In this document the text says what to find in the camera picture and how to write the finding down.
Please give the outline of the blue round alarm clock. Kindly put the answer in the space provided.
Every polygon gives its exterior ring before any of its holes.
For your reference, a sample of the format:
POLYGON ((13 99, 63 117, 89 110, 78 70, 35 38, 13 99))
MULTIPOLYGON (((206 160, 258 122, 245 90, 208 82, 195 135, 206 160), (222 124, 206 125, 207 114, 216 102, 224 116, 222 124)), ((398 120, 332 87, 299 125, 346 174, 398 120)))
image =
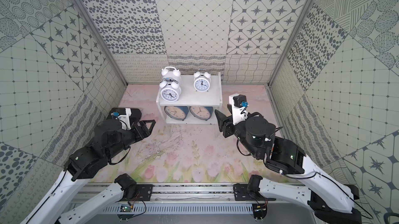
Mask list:
POLYGON ((187 106, 164 106, 167 116, 177 121, 184 121, 189 113, 187 106))
POLYGON ((208 121, 214 112, 211 106, 190 106, 189 110, 195 118, 202 121, 208 121))

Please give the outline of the white twin-bell alarm clock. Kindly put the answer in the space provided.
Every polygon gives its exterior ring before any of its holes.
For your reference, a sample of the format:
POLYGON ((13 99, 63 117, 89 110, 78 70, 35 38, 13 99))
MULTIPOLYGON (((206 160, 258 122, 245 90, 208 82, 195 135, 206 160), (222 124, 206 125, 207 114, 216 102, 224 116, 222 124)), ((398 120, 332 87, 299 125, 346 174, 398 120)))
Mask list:
POLYGON ((211 74, 206 69, 199 69, 194 74, 194 89, 197 92, 207 92, 211 86, 211 74))
POLYGON ((173 78, 163 78, 160 82, 160 96, 168 102, 178 101, 181 95, 180 83, 173 78))
POLYGON ((161 71, 162 78, 172 78, 178 83, 181 83, 181 72, 175 67, 165 67, 161 71))

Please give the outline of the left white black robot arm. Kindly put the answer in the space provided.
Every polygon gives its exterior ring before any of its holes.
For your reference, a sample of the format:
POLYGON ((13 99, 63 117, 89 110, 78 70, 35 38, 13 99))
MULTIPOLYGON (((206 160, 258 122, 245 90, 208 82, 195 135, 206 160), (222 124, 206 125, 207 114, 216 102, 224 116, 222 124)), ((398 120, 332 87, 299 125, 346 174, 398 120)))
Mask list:
POLYGON ((112 159, 115 156, 149 137, 155 124, 155 120, 139 121, 129 130, 123 129, 124 123, 116 119, 98 124, 93 139, 70 155, 54 185, 22 223, 84 224, 120 200, 127 201, 129 210, 133 209, 135 201, 150 200, 152 185, 138 185, 128 174, 122 174, 93 198, 68 212, 64 211, 102 168, 114 165, 112 159))

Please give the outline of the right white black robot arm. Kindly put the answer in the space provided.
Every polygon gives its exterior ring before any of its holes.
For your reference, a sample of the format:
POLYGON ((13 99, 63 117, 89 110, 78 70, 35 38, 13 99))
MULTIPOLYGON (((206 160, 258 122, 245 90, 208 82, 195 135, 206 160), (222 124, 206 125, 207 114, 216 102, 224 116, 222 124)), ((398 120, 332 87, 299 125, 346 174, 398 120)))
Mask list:
POLYGON ((231 116, 216 110, 219 130, 225 138, 235 136, 249 155, 265 167, 303 186, 274 182, 259 175, 250 177, 250 196, 277 199, 302 206, 329 224, 360 224, 362 215, 355 208, 359 198, 355 185, 342 184, 318 167, 294 142, 277 137, 276 126, 260 113, 248 113, 245 107, 229 106, 231 116))

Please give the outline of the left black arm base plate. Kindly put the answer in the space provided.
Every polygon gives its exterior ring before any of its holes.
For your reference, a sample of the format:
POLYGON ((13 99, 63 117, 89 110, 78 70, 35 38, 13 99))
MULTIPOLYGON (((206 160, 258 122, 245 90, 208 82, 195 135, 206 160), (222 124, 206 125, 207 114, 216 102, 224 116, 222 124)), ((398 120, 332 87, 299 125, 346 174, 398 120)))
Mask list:
POLYGON ((128 186, 124 190, 124 198, 127 201, 150 201, 153 191, 153 184, 136 184, 128 186))

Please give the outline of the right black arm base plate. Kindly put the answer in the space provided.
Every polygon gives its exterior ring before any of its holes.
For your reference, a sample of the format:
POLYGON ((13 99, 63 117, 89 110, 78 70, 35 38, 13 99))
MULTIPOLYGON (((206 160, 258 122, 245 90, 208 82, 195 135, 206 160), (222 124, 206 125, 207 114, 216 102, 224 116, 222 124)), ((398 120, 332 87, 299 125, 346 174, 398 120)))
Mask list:
POLYGON ((265 198, 255 190, 248 190, 248 184, 236 183, 233 185, 233 194, 236 201, 276 201, 276 198, 265 198))

